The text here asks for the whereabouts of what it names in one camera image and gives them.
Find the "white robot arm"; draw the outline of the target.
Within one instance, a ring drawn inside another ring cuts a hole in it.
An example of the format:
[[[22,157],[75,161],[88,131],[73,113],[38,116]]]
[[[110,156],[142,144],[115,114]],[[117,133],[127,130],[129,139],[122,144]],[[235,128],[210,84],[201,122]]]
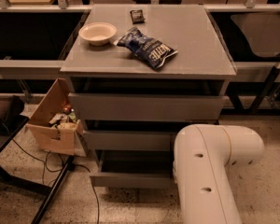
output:
[[[175,138],[173,174],[183,224],[242,224],[226,169],[251,165],[264,143],[250,128],[195,124]]]

